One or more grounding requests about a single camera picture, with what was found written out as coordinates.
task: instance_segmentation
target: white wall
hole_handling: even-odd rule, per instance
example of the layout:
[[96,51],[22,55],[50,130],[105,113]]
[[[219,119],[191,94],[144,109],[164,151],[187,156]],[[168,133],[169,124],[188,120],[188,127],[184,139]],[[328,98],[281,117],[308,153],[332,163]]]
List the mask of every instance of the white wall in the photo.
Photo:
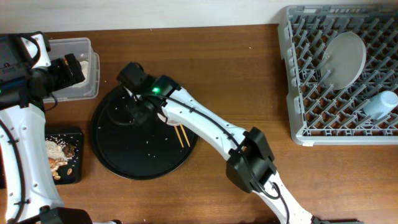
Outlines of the white wall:
[[0,33],[279,23],[292,4],[396,0],[0,0]]

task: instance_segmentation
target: black round tray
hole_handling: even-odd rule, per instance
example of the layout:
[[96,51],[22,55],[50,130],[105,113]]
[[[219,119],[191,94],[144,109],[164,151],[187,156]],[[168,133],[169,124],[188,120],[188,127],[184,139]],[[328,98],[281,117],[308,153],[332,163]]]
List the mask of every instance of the black round tray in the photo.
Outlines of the black round tray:
[[127,92],[116,87],[97,107],[90,125],[96,157],[111,172],[129,179],[154,179],[172,172],[191,154],[198,136],[184,127],[188,147],[181,127],[177,126],[182,147],[175,128],[159,119],[140,128],[115,124],[111,119],[121,123],[132,120],[125,109],[128,99]]

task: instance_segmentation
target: clear plastic bin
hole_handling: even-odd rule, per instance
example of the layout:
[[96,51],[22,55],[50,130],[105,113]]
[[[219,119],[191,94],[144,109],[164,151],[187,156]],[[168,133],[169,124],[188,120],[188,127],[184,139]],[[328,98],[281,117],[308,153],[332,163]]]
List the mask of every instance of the clear plastic bin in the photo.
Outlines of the clear plastic bin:
[[[88,38],[50,40],[50,46],[50,60],[74,54],[79,62],[88,62],[87,77],[83,83],[53,92],[58,102],[96,98],[100,87],[100,57],[91,48],[90,40]],[[51,102],[54,102],[51,97],[44,99],[44,103]]]

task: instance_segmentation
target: wooden tabletop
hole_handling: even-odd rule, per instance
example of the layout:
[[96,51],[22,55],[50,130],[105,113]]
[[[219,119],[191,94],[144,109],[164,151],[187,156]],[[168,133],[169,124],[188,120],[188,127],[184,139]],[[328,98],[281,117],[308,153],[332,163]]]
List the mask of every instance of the wooden tabletop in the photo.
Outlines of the wooden tabletop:
[[[48,125],[79,126],[86,137],[82,180],[57,186],[66,207],[84,209],[98,222],[251,223],[275,218],[260,198],[228,180],[225,161],[202,139],[186,163],[154,180],[123,179],[100,164],[88,138],[90,119],[101,99],[118,85],[119,71],[136,61],[147,73],[172,77],[225,120],[261,129],[285,185],[315,216],[398,223],[398,146],[303,147],[291,140],[277,26],[48,36],[88,37],[101,64],[97,98],[60,103],[46,114]],[[0,190],[0,213],[5,212],[6,191]]]

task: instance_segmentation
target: wooden stick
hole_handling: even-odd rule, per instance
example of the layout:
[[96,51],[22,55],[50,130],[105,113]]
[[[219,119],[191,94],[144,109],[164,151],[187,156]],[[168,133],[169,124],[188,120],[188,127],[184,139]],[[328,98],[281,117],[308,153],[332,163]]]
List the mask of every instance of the wooden stick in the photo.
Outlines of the wooden stick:
[[182,144],[182,140],[181,140],[181,136],[180,136],[180,133],[178,131],[178,128],[176,126],[174,126],[174,129],[175,129],[175,132],[177,133],[178,139],[180,140],[181,147],[184,147],[184,144]]
[[187,134],[185,133],[184,126],[182,126],[182,124],[180,124],[180,127],[181,127],[181,130],[182,130],[182,133],[184,134],[185,140],[187,140],[188,147],[191,147],[191,144],[189,144],[189,141],[188,141]]

